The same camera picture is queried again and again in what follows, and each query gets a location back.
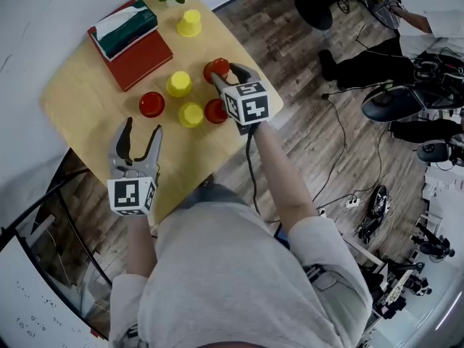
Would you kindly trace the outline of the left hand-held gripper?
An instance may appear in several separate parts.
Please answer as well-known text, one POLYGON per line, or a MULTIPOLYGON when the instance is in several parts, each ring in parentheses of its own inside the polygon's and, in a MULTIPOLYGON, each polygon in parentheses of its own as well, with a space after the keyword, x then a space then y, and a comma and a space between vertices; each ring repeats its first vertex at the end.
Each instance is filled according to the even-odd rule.
MULTIPOLYGON (((109 148, 111 165, 132 165, 130 157, 133 118, 128 117, 115 131, 109 148)), ((107 181, 111 210, 119 216, 147 216, 157 191, 159 166, 157 164, 162 143, 162 126, 152 132, 142 157, 134 159, 132 166, 115 166, 107 181)))

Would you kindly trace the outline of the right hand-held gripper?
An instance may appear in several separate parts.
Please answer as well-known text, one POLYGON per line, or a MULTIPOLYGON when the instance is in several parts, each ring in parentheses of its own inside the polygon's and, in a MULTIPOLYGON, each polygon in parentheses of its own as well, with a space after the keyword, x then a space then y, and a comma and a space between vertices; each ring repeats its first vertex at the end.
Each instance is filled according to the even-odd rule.
POLYGON ((211 73, 211 80, 227 115, 236 122, 239 133, 245 135, 252 125, 270 118, 269 94, 256 70, 237 63, 230 63, 230 69, 240 84, 229 83, 216 72, 211 73))

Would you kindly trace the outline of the red paper cup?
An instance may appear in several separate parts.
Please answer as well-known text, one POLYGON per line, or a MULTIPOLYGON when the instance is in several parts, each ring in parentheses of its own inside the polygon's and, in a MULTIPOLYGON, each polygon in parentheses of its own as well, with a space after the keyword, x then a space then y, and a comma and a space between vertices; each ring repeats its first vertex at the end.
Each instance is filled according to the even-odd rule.
POLYGON ((228 77, 229 71, 230 71, 229 61, 227 59, 220 57, 220 58, 212 60, 211 62, 208 62, 204 66, 203 76, 204 76, 204 79, 208 83, 213 84, 213 80, 212 80, 213 73, 216 73, 222 79, 226 80, 228 77))
POLYGON ((160 93, 151 91, 145 93, 140 99, 139 110, 144 117, 158 117, 163 113, 164 109, 165 100, 160 93))
POLYGON ((204 108, 204 116, 213 124, 224 123, 228 119, 228 115, 223 109, 223 101, 221 99, 210 100, 204 108))

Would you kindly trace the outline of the yellow paper cup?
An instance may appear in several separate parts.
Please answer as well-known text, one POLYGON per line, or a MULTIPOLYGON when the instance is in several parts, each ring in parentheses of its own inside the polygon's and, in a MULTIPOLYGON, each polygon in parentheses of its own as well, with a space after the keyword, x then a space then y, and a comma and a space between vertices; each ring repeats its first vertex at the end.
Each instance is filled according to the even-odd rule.
POLYGON ((177 23, 178 33, 187 38, 197 36, 202 30, 201 13, 196 9, 189 9, 184 12, 182 18, 177 23))
POLYGON ((192 89, 192 80, 185 71, 174 72, 167 80, 166 89, 175 98, 187 96, 192 89))
POLYGON ((195 128, 204 120, 203 109, 197 103, 186 103, 178 111, 178 120, 185 128, 195 128))

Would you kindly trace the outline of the person's left forearm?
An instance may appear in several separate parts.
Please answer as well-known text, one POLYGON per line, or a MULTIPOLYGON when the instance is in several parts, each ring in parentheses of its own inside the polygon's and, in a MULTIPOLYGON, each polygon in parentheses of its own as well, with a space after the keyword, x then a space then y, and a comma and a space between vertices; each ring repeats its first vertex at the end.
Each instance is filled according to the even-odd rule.
POLYGON ((126 272, 148 278, 157 264, 154 239, 147 217, 132 217, 128 225, 126 272))

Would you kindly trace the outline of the person's right forearm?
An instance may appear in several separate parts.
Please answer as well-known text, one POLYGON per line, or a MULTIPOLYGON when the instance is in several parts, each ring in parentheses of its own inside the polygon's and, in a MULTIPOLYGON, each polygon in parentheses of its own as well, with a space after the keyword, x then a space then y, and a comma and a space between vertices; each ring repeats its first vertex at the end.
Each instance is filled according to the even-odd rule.
POLYGON ((276 212, 285 233, 289 233, 300 221, 318 216, 318 211, 298 169, 292 165, 269 124, 260 123, 253 136, 276 212))

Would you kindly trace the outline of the red hardcover book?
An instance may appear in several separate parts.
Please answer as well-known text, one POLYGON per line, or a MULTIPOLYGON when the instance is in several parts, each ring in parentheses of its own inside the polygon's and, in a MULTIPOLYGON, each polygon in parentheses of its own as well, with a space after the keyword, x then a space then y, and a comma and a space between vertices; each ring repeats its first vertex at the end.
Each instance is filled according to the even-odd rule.
POLYGON ((92 27, 87 33, 122 91, 129 90, 173 58, 173 53, 158 30, 131 44, 111 61, 96 42, 96 29, 92 27))

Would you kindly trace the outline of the person's blue jeans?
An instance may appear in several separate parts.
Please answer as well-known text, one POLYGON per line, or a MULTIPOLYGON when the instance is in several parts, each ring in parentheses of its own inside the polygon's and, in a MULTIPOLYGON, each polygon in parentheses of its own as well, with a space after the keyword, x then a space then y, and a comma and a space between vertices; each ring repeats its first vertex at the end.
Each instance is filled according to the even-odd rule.
POLYGON ((239 213, 253 213, 252 208, 234 191, 214 183, 196 188, 172 214, 219 220, 239 213))

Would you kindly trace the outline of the black round stool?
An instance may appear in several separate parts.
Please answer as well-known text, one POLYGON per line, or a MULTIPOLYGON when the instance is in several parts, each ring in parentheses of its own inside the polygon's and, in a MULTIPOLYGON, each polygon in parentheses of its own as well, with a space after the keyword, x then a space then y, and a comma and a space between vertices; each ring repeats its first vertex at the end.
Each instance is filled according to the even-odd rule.
POLYGON ((331 10, 323 0, 294 0, 300 16, 318 30, 329 30, 333 24, 331 10))

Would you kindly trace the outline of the green tissue box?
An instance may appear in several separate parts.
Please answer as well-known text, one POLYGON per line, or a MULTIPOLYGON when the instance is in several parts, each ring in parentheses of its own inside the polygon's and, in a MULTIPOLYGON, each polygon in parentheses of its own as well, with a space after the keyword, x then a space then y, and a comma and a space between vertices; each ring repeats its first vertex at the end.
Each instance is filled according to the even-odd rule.
POLYGON ((130 2, 90 29, 90 38, 110 62, 157 29, 155 13, 144 0, 130 2))

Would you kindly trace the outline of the black office chair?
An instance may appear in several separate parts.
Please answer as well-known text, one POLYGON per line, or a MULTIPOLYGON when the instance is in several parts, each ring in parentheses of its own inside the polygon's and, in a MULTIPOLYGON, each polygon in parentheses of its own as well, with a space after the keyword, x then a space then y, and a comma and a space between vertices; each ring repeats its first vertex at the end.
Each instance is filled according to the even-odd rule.
POLYGON ((389 123, 412 117, 423 110, 421 95, 409 86, 380 86, 364 99, 361 111, 369 120, 389 123))
POLYGON ((446 162, 450 158, 450 148, 444 140, 431 140, 422 143, 416 154, 423 162, 446 162))

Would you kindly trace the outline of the person's grey shirt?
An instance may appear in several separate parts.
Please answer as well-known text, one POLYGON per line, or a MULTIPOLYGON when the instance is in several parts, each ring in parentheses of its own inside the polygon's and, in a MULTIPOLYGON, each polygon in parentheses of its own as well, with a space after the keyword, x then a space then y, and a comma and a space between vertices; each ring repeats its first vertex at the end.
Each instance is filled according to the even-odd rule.
POLYGON ((280 244, 251 208, 202 202, 159 227, 149 277, 113 281, 112 348, 355 348, 372 309, 366 282, 326 217, 280 244))

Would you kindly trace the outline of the black and white sneakers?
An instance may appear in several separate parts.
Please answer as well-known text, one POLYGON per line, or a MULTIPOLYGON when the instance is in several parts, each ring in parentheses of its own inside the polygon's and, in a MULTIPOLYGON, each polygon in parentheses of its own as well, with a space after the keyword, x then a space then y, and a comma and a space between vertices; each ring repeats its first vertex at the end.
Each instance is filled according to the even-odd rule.
POLYGON ((389 191, 387 187, 380 185, 370 198, 368 214, 374 219, 382 218, 386 214, 388 201, 389 191))

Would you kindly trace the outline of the whiteboard on black stand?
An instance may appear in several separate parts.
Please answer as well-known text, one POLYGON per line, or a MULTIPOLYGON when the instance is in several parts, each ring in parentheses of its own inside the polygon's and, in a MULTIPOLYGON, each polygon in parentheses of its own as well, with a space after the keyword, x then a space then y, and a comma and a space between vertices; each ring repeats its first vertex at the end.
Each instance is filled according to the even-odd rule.
POLYGON ((28 236, 18 228, 50 196, 81 171, 68 174, 6 228, 0 230, 0 347, 107 348, 107 338, 87 317, 96 300, 89 290, 98 262, 90 257, 79 286, 63 284, 45 272, 30 248, 54 222, 50 215, 28 236))

